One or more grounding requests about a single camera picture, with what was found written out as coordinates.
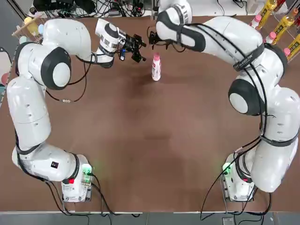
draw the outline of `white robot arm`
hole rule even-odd
[[[97,25],[105,36],[106,24]],[[121,46],[126,46],[133,55],[139,54],[142,40],[126,39]],[[106,52],[116,52],[119,36],[114,49],[100,40],[97,53],[91,52],[90,34],[79,21],[69,19],[49,20],[43,26],[42,44],[26,42],[16,51],[17,77],[7,85],[9,111],[16,131],[16,147],[13,150],[14,164],[26,173],[45,181],[61,181],[64,200],[67,202],[84,202],[91,194],[90,177],[92,168],[83,155],[66,152],[47,144],[51,124],[45,103],[46,88],[64,89],[71,77],[71,58],[99,64],[105,68],[112,66],[113,56]]]
[[[252,198],[254,185],[265,192],[274,192],[295,156],[300,127],[299,96],[278,85],[287,66],[286,57],[277,47],[264,45],[258,31],[232,17],[215,17],[203,25],[191,21],[192,10],[187,0],[161,1],[157,33],[150,34],[149,43],[175,42],[232,64],[241,73],[233,81],[228,97],[234,109],[246,115],[260,115],[265,103],[255,68],[265,89],[268,123],[259,144],[231,165],[225,184],[231,201]],[[218,33],[234,43],[244,55]],[[227,158],[224,167],[234,160],[233,157],[231,154]]]

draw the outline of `black strap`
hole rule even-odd
[[[172,5],[172,8],[174,8],[179,16],[179,22],[184,23],[184,18],[183,18],[183,14],[181,13],[180,8],[177,5]]]
[[[249,55],[247,55],[242,61],[234,64],[233,68],[239,72],[245,69],[250,63],[256,60],[264,51],[264,43],[262,43],[258,48],[252,51]]]
[[[184,26],[184,24],[179,24],[178,25],[178,29],[177,29],[177,36],[176,36],[176,41],[178,44],[181,45],[181,30],[182,30],[182,27]]]
[[[36,145],[36,146],[33,146],[33,147],[31,147],[30,149],[28,149],[28,150],[26,150],[26,151],[23,151],[23,150],[21,150],[20,148],[16,148],[16,150],[17,150],[17,153],[18,153],[18,154],[24,156],[24,155],[28,155],[28,154],[32,153],[35,149],[37,149],[38,146],[40,146],[40,145],[38,144],[38,145]]]
[[[107,56],[113,57],[115,52],[109,52],[107,51],[102,45],[99,45],[99,49]]]
[[[270,144],[270,145],[273,145],[273,146],[275,146],[275,147],[285,147],[285,146],[291,145],[291,144],[297,139],[298,133],[297,133],[296,136],[293,137],[292,139],[287,140],[287,141],[281,141],[281,142],[275,141],[275,140],[271,140],[271,139],[269,139],[269,138],[266,138],[265,136],[260,136],[259,138],[260,138],[261,140],[263,140],[264,142],[266,142],[266,143],[268,143],[268,144]]]

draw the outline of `bottle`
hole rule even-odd
[[[272,44],[272,42],[274,41],[274,39],[276,38],[276,33],[275,32],[271,32],[264,40],[264,43],[269,43]]]
[[[32,34],[33,36],[39,35],[38,33],[38,25],[32,21],[31,17],[26,17],[24,20],[24,24],[29,24],[27,25],[27,30]]]
[[[153,57],[152,63],[152,79],[154,81],[158,81],[160,79],[160,72],[161,72],[161,62],[159,53],[155,53]]]
[[[253,27],[254,29],[256,29],[256,27],[258,26],[260,20],[262,19],[261,15],[256,15],[254,17],[254,19],[250,22],[250,26]]]
[[[290,49],[290,54],[287,56],[287,60],[290,61],[294,56],[296,56],[297,52],[300,50],[300,34],[290,43],[288,46]]]
[[[259,13],[262,19],[259,22],[259,25],[257,26],[257,30],[260,30],[264,26],[271,12],[276,8],[276,6],[277,6],[277,0],[267,0],[266,4],[264,5],[264,7]]]
[[[288,55],[291,53],[291,50],[289,48],[285,48],[283,52],[285,53],[285,56],[288,57]]]
[[[274,9],[274,12],[277,12],[282,7],[283,3],[285,3],[285,0],[277,0],[277,6]]]
[[[282,17],[277,27],[274,29],[274,32],[276,33],[276,38],[273,41],[273,45],[277,43],[277,41],[281,38],[283,33],[293,25],[295,21],[295,16],[298,14],[298,9],[294,8],[292,12]]]
[[[258,8],[258,0],[247,0],[246,5],[248,13],[255,13]]]

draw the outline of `table surface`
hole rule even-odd
[[[195,17],[205,22],[209,17]],[[246,22],[251,17],[238,17]],[[154,24],[149,17],[108,19],[128,34],[147,41],[146,29]],[[99,38],[94,34],[97,20],[81,19],[90,32],[95,51]],[[276,21],[270,18],[263,32]],[[287,46],[284,35],[279,46]],[[151,78],[154,51],[161,55],[162,77]],[[52,133],[47,142],[63,150],[84,154],[95,167],[101,188],[113,211],[199,211],[204,196],[221,171],[227,156],[258,135],[259,118],[237,113],[230,105],[228,89],[238,75],[218,58],[172,47],[141,49],[146,62],[137,64],[127,54],[111,69],[91,66],[87,90],[75,104],[63,104],[46,96]],[[299,64],[291,62],[280,82],[300,93]],[[72,77],[83,74],[83,65],[72,57]],[[57,98],[76,99],[84,82],[62,91],[50,91]],[[25,175],[11,160],[15,145],[14,126],[6,96],[0,109],[1,211],[57,211],[46,185]],[[300,211],[296,200],[300,158],[296,157],[282,185],[273,193],[272,211]],[[248,211],[263,211],[268,194],[258,191]],[[76,211],[100,211],[95,192],[91,202],[68,206]],[[229,210],[240,210],[229,203]],[[205,211],[224,211],[220,183],[212,189]]]

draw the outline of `pink bottle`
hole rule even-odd
[[[161,62],[158,53],[155,53],[153,56],[153,63],[152,63],[152,79],[154,81],[158,81],[160,79],[160,72],[161,72]]]
[[[263,40],[263,42],[264,42],[264,43],[272,44],[275,38],[276,38],[276,33],[272,31],[272,32],[271,32],[271,33]]]
[[[250,26],[253,27],[254,29],[256,29],[256,27],[258,26],[260,20],[262,19],[261,15],[256,15],[254,17],[254,19],[250,22]]]

